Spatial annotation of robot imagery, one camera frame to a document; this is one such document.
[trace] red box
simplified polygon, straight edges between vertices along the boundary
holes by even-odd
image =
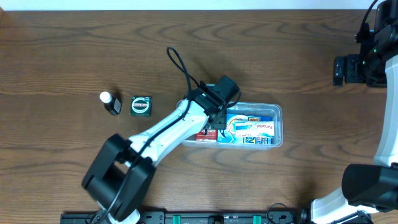
[[[207,142],[217,142],[217,130],[215,129],[207,129],[206,131],[203,129],[201,130],[196,137],[197,141],[207,141]]]

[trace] transparent storage box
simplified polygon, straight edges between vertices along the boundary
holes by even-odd
[[[282,108],[278,105],[271,105],[265,103],[237,103],[235,106],[228,108],[227,113],[241,114],[241,115],[253,115],[253,116],[267,116],[271,117],[274,121],[275,134],[272,140],[272,144],[244,144],[244,143],[227,143],[227,142],[205,142],[196,141],[195,135],[190,136],[184,140],[182,144],[184,146],[192,147],[210,147],[210,148],[222,148],[222,149],[253,149],[253,150],[268,150],[273,147],[279,147],[284,141],[283,136],[283,120],[282,120]]]

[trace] green tape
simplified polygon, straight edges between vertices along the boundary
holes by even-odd
[[[174,215],[173,216],[173,224],[181,224],[181,216]]]
[[[261,224],[261,216],[253,215],[253,224]]]

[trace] bottle label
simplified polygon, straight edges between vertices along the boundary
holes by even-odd
[[[118,99],[115,99],[115,100],[114,100],[114,109],[115,109],[118,113],[120,113],[120,107],[121,107],[120,101],[119,101]]]

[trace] white bottle cap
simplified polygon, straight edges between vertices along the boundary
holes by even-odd
[[[104,103],[109,103],[110,101],[112,101],[112,96],[110,93],[108,93],[107,91],[102,92],[99,95],[99,98],[101,99],[102,102]]]

